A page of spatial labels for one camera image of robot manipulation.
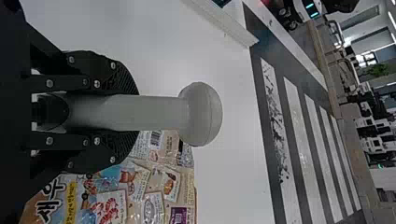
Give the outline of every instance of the bolt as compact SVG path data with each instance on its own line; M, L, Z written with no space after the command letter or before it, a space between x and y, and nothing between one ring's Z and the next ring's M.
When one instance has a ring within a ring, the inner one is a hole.
M100 145L100 137L95 137L95 138L93 139L93 143L94 143L96 146L99 146L99 145Z
M69 63L74 63L74 62L75 62L74 57L73 57L73 56L70 56L70 57L69 57Z
M47 81L46 81L46 86L47 86L48 88L52 88L52 87L53 87L53 81L52 81L51 79L47 79Z
M96 89L100 88L100 81L99 81L99 80L95 80L95 81L93 82L93 86L94 86Z
M46 140L46 144L47 144L47 146L52 145L53 144L53 137L48 137L47 140Z
M67 168L69 168L69 169L71 169L71 168L73 168L73 162L72 161L70 161L69 163L67 163Z

